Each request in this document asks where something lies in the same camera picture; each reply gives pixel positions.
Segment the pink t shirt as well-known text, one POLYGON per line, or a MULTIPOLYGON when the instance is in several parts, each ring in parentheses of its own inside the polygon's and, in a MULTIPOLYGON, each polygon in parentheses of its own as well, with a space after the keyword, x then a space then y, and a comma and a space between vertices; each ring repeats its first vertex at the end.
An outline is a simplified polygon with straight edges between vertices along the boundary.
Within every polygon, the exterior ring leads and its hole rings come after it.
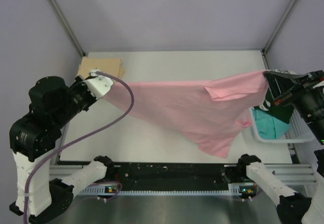
POLYGON ((178 131, 209 155, 226 158, 233 140, 252 125, 248 109, 268 91, 262 71, 216 80, 130 82, 130 115, 178 131))

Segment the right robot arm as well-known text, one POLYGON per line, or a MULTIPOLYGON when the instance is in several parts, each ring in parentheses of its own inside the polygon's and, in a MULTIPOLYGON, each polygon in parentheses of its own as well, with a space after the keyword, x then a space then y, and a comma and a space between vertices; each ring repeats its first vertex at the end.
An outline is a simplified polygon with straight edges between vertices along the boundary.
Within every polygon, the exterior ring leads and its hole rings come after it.
MULTIPOLYGON (((302 75, 265 71, 263 73, 274 105, 294 106, 316 140, 323 144, 323 71, 302 75)), ((236 175, 241 181, 252 180, 273 202, 281 223, 323 223, 323 150, 314 151, 316 185, 303 193, 275 176, 255 155, 238 159, 236 175)))

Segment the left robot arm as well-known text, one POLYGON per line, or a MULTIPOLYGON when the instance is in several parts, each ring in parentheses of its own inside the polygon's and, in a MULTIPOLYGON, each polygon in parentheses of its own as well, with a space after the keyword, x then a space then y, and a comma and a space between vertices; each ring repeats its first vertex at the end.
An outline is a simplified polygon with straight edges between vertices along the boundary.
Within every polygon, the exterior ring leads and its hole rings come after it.
POLYGON ((26 215, 29 223, 48 223, 63 214, 78 193, 92 183, 114 178, 112 160, 96 157, 85 168, 62 179, 50 179, 47 160, 61 137, 62 128, 78 113, 86 111, 113 85, 107 77, 83 80, 71 86, 63 78, 40 79, 29 90, 29 111, 10 129, 10 147, 17 168, 17 200, 10 210, 26 215))

